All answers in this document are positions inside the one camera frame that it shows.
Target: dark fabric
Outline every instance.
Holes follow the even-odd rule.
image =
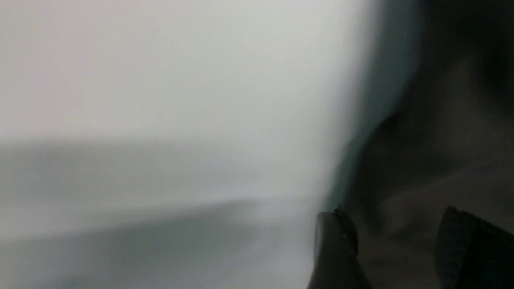
[[[435,271],[443,289],[514,288],[514,236],[450,207],[435,244]]]
[[[373,288],[439,288],[448,206],[514,231],[514,2],[423,2],[419,69],[345,202]]]

